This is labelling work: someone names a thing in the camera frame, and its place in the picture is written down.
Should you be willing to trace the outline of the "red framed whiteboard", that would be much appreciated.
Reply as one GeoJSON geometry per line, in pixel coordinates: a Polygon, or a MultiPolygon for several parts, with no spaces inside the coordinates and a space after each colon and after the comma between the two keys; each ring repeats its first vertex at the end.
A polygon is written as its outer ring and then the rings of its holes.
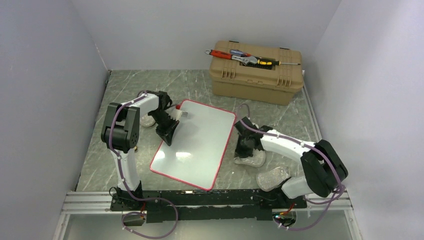
{"type": "Polygon", "coordinates": [[[150,163],[150,170],[198,189],[213,188],[226,148],[235,113],[215,106],[185,99],[172,144],[161,143],[150,163]]]}

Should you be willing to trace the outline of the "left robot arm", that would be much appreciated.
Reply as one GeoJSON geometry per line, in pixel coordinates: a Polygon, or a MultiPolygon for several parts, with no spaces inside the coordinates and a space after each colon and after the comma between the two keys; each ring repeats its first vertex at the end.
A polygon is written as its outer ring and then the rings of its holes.
{"type": "Polygon", "coordinates": [[[167,92],[147,90],[140,92],[133,100],[112,102],[107,106],[100,138],[115,162],[118,176],[116,194],[124,198],[124,204],[131,210],[139,209],[144,203],[142,182],[135,160],[135,147],[140,137],[140,119],[144,115],[152,117],[157,124],[156,134],[163,143],[171,146],[180,123],[177,116],[171,116],[167,112],[172,104],[167,92]]]}

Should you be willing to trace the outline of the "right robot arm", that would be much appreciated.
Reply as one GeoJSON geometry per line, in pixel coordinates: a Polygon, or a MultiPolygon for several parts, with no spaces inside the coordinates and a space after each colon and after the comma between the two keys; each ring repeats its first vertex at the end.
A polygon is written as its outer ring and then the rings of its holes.
{"type": "Polygon", "coordinates": [[[295,198],[316,194],[322,198],[341,189],[349,172],[336,150],[327,140],[303,141],[282,134],[270,126],[257,127],[248,117],[235,123],[239,134],[235,156],[241,159],[253,156],[255,150],[272,152],[300,164],[303,175],[285,177],[279,182],[281,190],[275,194],[276,203],[289,207],[295,198]]]}

